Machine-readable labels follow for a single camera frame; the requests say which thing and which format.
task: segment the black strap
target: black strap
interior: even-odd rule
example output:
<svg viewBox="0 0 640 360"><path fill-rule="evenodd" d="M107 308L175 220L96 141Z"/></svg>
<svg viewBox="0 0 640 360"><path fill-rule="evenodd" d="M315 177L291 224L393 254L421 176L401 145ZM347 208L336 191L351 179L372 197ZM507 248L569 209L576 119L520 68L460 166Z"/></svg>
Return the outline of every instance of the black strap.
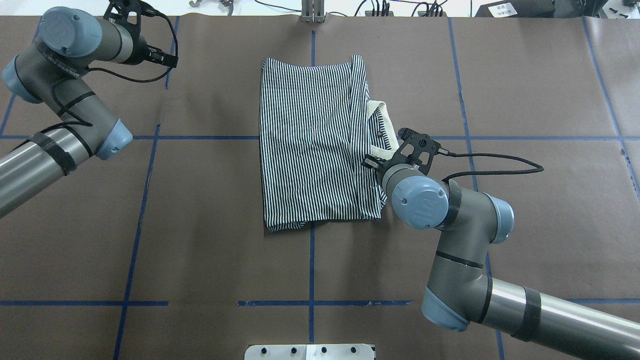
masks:
<svg viewBox="0 0 640 360"><path fill-rule="evenodd" d="M65 176L69 175L71 171L74 171L77 168L76 161L73 159L71 154L64 151L56 143L43 133L35 133L32 137L28 138L27 141L33 142L40 146L42 150L44 150L51 158L62 168L62 171L65 173Z"/></svg>
<svg viewBox="0 0 640 360"><path fill-rule="evenodd" d="M449 180L449 211L442 223L436 227L436 229L444 229L445 227L453 224L458 217L460 211L460 204L462 203L462 189L460 185L454 180Z"/></svg>
<svg viewBox="0 0 640 360"><path fill-rule="evenodd" d="M68 104L64 105L64 107L61 107L60 110L58 110L58 112L56 113L56 115L58 117L61 117L62 115L64 115L64 113L67 112L67 110L71 109L82 100L85 100L87 97L94 96L94 95L95 95L95 92L89 91L80 95L79 97L76 97L75 99L69 101Z"/></svg>
<svg viewBox="0 0 640 360"><path fill-rule="evenodd" d="M67 129L69 131L69 133L72 133L78 139L78 141L82 144L82 146L86 150L86 153L89 154L89 157L91 158L93 156L93 151L91 150L91 147L89 146L89 144L83 139L83 137L80 136L80 134L78 134L78 132L76 130L74 130L73 127L70 127L70 126L67 126L67 125L64 125L63 127L65 129Z"/></svg>
<svg viewBox="0 0 640 360"><path fill-rule="evenodd" d="M445 258L447 260L451 260L451 261L455 261L457 263L461 263L462 265L467 265L467 266L471 266L471 267L478 268L478 269L484 268L484 264L480 264L480 263L476 263L476 262L471 261L471 260L459 258L458 256L453 256L451 254L447 254L446 252L442 252L440 250L436 251L436 255L440 256L441 258Z"/></svg>
<svg viewBox="0 0 640 360"><path fill-rule="evenodd" d="M489 303L491 302L491 292L493 291L493 277L488 276L486 278L486 296L484 297L484 306L482 308L482 313L480 314L480 319L478 319L478 323L482 323L484 318L486 318L486 312L489 311Z"/></svg>
<svg viewBox="0 0 640 360"><path fill-rule="evenodd" d="M531 341L538 331L540 325L540 314L542 313L542 304L540 293L537 290L524 288L526 305L524 307L524 315L522 317L522 325L512 337L522 340Z"/></svg>

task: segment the metal plate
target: metal plate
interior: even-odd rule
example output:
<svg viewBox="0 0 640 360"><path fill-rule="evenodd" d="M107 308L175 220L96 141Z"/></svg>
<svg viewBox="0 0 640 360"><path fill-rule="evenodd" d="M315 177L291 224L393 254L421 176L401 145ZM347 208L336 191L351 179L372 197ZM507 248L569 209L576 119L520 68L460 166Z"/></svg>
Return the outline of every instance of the metal plate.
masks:
<svg viewBox="0 0 640 360"><path fill-rule="evenodd" d="M375 346L367 344L253 345L244 360L375 360Z"/></svg>

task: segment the velcro strap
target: velcro strap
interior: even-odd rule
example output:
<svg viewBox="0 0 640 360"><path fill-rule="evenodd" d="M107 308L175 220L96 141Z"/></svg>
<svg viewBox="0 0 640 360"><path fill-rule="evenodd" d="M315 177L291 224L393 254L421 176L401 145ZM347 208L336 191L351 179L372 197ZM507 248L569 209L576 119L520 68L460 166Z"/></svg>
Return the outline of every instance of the velcro strap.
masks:
<svg viewBox="0 0 640 360"><path fill-rule="evenodd" d="M71 171L77 168L76 161L71 154L66 152L58 145L52 138L44 135L43 133L35 133L27 141L33 142L40 146L51 158L62 168L65 176L69 175Z"/></svg>

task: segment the blue tape line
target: blue tape line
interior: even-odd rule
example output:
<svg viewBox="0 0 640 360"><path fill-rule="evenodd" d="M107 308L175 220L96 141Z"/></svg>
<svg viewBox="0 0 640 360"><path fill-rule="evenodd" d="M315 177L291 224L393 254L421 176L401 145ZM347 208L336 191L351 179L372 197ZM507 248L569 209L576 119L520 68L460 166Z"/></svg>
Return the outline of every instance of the blue tape line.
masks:
<svg viewBox="0 0 640 360"><path fill-rule="evenodd" d="M180 17L176 16L175 17L175 26L173 27L173 30L175 32L175 37L178 37L178 27L180 27ZM175 50L175 41L172 39L171 40L171 50L169 51L169 53L171 55L173 55L173 51ZM171 73L173 72L173 70L169 71L169 74L166 75L166 79L164 81L164 89L168 90L169 89L169 77L171 76Z"/></svg>
<svg viewBox="0 0 640 360"><path fill-rule="evenodd" d="M316 299L316 222L309 232L309 343L314 343L314 301Z"/></svg>
<svg viewBox="0 0 640 360"><path fill-rule="evenodd" d="M453 53L453 65L456 68L456 80L458 82L458 97L460 98L460 110L462 112L462 118L464 119L465 138L467 141L467 152L471 154L473 153L473 149L471 148L471 133L469 131L469 123L467 120L467 107L465 106L465 101L462 98L462 80L460 79L460 66L458 64L458 52L456 51L456 41L453 35L453 21L451 20L450 17L447 18L447 20L449 21L449 36L451 37L451 51ZM476 171L476 164L474 163L474 159L471 156L469 157L469 167L471 168L471 171ZM472 175L471 178L473 180L474 190L478 191L477 176ZM487 275L492 276L491 261L489 260L488 252L486 255L485 263L486 263ZM495 339L498 345L498 353L500 354L500 360L504 360L504 350L502 347L502 335L500 334L499 331L495 331Z"/></svg>
<svg viewBox="0 0 640 360"><path fill-rule="evenodd" d="M472 140L612 141L615 136L470 136Z"/></svg>
<svg viewBox="0 0 640 360"><path fill-rule="evenodd" d="M25 140L28 138L26 135L1 135L0 139L4 140Z"/></svg>
<svg viewBox="0 0 640 360"><path fill-rule="evenodd" d="M495 338L498 340L498 356L500 360L504 360L504 345L502 344L502 334L500 331L495 331Z"/></svg>
<svg viewBox="0 0 640 360"><path fill-rule="evenodd" d="M9 115L11 114L11 109L13 108L14 101L15 101L15 95L11 95L11 99L9 100L9 105L6 107L6 111L4 112L2 125L0 125L0 135L4 133L4 129L6 128L6 123L9 121Z"/></svg>
<svg viewBox="0 0 640 360"><path fill-rule="evenodd" d="M566 299L576 304L640 304L640 299Z"/></svg>
<svg viewBox="0 0 640 360"><path fill-rule="evenodd" d="M316 342L316 335L314 334L314 307L313 305L309 306L309 343L313 344Z"/></svg>
<svg viewBox="0 0 640 360"><path fill-rule="evenodd" d="M451 51L453 54L453 66L456 69L456 82L458 84L458 97L460 98L460 111L462 112L463 125L465 127L465 140L467 141L467 152L471 154L473 150L471 149L471 134L469 133L469 123L467 120L467 107L465 106L465 100L462 98L462 80L460 79L460 66L458 64L458 52L456 50L456 40L453 35L453 21L451 18L447 18L449 21L449 37L451 38ZM469 157L469 167L471 171L476 171L476 164L474 163L473 157ZM478 191L478 182L477 177L472 175L472 180L474 183L474 190Z"/></svg>
<svg viewBox="0 0 640 360"><path fill-rule="evenodd" d="M120 345L122 344L122 334L124 333L125 321L127 319L127 306L129 305L129 296L131 295L131 284L133 283L133 273L136 268L136 258L138 257L138 245L140 244L140 235L142 234L142 221L145 217L145 210L147 208L147 197L149 194L149 182L151 180L151 172L154 167L154 160L156 158L156 149L158 145L158 136L160 134L160 124L156 126L156 133L154 135L154 143L151 148L151 156L149 158L149 166L147 168L147 180L145 181L145 189L142 194L142 204L140 206L140 215L138 216L138 228L136 230L136 239L133 243L133 251L131 252L131 264L129 265L129 275L127 277L127 287L124 294L124 304L122 306L122 313L120 314L120 326L118 327L118 337L116 339L116 346L113 351L113 359L117 360L120 356Z"/></svg>
<svg viewBox="0 0 640 360"><path fill-rule="evenodd" d="M239 301L238 306L309 306L307 300Z"/></svg>
<svg viewBox="0 0 640 360"><path fill-rule="evenodd" d="M316 306L406 306L412 300L318 300Z"/></svg>
<svg viewBox="0 0 640 360"><path fill-rule="evenodd" d="M412 300L264 300L239 301L238 306L406 306Z"/></svg>
<svg viewBox="0 0 640 360"><path fill-rule="evenodd" d="M260 140L259 136L252 135L136 135L134 140Z"/></svg>
<svg viewBox="0 0 640 360"><path fill-rule="evenodd" d="M123 306L122 301L0 300L0 306ZM132 301L129 306L169 306L168 301Z"/></svg>
<svg viewBox="0 0 640 360"><path fill-rule="evenodd" d="M311 66L316 66L316 31L311 30Z"/></svg>
<svg viewBox="0 0 640 360"><path fill-rule="evenodd" d="M40 33L40 21L38 21L38 26L36 26L36 31L33 33L33 38L31 39L31 42L34 42L36 40L36 37L38 37L39 33ZM4 112L2 124L0 125L0 136L4 133L4 129L6 128L6 123L9 121L9 115L11 114L11 109L13 108L14 101L15 101L15 94L12 94L11 99L9 100L9 105L6 107L6 111Z"/></svg>
<svg viewBox="0 0 640 360"><path fill-rule="evenodd" d="M607 107L609 109L609 113L611 114L611 119L613 120L613 126L616 129L616 134L618 135L618 140L620 141L620 146L622 150L625 152L625 162L627 163L627 169L629 171L629 175L631 176L631 181L634 185L634 190L636 191L636 197L640 199L640 186L638 186L638 180L636 178L636 172L634 171L634 167L629 160L629 152L627 151L627 146L625 145L624 140L622 139L622 132L620 131L620 125L618 124L618 118L616 117L615 112L613 111L613 105L611 104L611 98L609 97L609 92L607 91L607 87L604 84L604 80L602 78L602 73L600 72L600 66L598 65L598 60L596 59L596 54L593 51L593 44L591 43L591 34L589 33L589 27L587 26L586 17L582 17L582 26L584 27L584 34L587 38L587 45L589 47L589 54L591 55L591 61L593 61L593 66L596 70L596 75L598 76L598 81L600 82L600 87L602 88L602 92L604 93L604 98L607 103Z"/></svg>

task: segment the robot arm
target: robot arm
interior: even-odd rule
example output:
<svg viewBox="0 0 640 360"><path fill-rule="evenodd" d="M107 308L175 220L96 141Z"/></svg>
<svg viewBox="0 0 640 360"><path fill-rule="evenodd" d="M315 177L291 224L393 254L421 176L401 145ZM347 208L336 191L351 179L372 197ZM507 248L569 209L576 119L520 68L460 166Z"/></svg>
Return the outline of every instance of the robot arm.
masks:
<svg viewBox="0 0 640 360"><path fill-rule="evenodd" d="M442 232L422 304L427 319L457 331L481 323L584 359L640 359L640 324L483 275L489 244L513 229L511 206L427 177L440 145L415 131L402 137L414 146L412 155L401 147L391 160L365 162L377 166L399 218ZM419 160L423 151L431 153L428 164Z"/></svg>
<svg viewBox="0 0 640 360"><path fill-rule="evenodd" d="M127 21L130 13L136 14L135 25ZM141 1L111 0L104 19L52 8L42 16L35 41L3 70L3 81L15 95L46 103L62 122L0 159L0 218L91 156L107 160L133 139L81 77L95 60L128 65L147 60L167 65L167 72L177 66L176 56L140 36L142 15L165 17Z"/></svg>

